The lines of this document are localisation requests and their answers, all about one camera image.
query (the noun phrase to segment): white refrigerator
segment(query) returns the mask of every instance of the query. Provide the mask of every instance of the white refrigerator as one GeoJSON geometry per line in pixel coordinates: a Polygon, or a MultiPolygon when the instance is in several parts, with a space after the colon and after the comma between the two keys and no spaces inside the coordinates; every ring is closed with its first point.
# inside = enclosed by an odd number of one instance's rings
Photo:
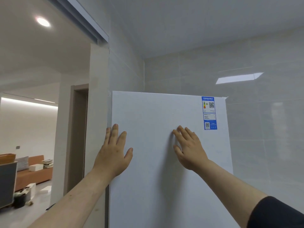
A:
{"type": "Polygon", "coordinates": [[[238,227],[220,200],[173,151],[172,130],[194,131],[209,159],[233,173],[225,98],[112,92],[111,125],[127,131],[129,167],[110,184],[109,228],[238,227]]]}

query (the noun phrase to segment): sofa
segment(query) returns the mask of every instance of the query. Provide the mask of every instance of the sofa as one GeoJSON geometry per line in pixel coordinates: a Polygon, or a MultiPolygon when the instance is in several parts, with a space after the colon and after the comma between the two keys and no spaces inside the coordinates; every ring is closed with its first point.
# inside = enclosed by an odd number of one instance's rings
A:
{"type": "MultiPolygon", "coordinates": [[[[43,155],[29,157],[29,166],[34,164],[42,164],[43,155]]],[[[53,167],[39,171],[23,170],[17,172],[15,191],[25,188],[30,183],[41,183],[51,180],[53,176],[53,167]]]]}

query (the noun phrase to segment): gray floor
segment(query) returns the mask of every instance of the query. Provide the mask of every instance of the gray floor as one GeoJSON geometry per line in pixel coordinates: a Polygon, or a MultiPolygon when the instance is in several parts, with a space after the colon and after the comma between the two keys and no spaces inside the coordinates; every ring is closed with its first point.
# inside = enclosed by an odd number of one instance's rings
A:
{"type": "Polygon", "coordinates": [[[52,180],[36,185],[36,195],[32,206],[19,209],[0,209],[0,226],[3,228],[27,228],[50,206],[51,193],[39,193],[41,189],[52,185],[52,180]]]}

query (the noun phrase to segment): cushion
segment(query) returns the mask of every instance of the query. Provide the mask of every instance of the cushion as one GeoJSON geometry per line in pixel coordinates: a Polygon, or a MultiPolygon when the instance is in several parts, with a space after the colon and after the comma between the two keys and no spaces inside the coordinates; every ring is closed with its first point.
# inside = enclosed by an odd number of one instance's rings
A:
{"type": "Polygon", "coordinates": [[[28,169],[28,156],[16,158],[15,161],[17,162],[17,172],[23,171],[28,169]]]}

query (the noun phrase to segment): left hand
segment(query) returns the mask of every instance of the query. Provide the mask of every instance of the left hand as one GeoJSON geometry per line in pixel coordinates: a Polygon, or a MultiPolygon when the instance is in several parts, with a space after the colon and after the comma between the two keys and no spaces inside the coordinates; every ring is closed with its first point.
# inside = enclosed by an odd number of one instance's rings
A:
{"type": "Polygon", "coordinates": [[[94,162],[93,171],[107,173],[111,180],[120,175],[130,164],[133,157],[133,148],[128,149],[126,155],[123,149],[126,143],[127,132],[118,137],[118,125],[107,128],[105,141],[94,162]]]}

